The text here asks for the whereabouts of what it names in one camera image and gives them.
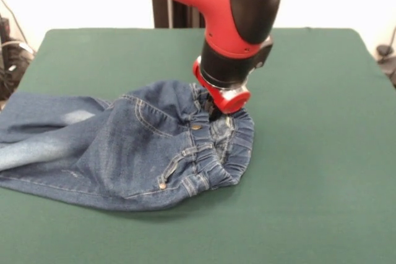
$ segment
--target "green tablecloth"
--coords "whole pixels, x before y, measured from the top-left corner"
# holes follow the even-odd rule
[[[53,30],[20,90],[115,98],[156,80],[195,82],[202,34]],[[248,83],[256,140],[240,185],[155,213],[0,189],[1,263],[394,264],[394,89],[351,30],[273,36]]]

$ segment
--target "blue jeans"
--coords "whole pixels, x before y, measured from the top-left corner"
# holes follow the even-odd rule
[[[251,158],[253,121],[244,109],[210,121],[206,96],[174,80],[114,101],[16,92],[0,113],[0,187],[149,211],[236,185]]]

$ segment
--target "faded denim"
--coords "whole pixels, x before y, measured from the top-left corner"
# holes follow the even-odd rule
[[[209,121],[206,96],[175,80],[114,101],[16,92],[0,114],[0,187],[150,211],[236,185],[251,159],[253,121],[245,109]]]

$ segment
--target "red robot arm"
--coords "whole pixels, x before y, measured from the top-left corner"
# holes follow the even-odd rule
[[[202,54],[194,75],[215,106],[233,113],[250,99],[248,75],[264,65],[280,0],[175,0],[196,7],[205,18]]]

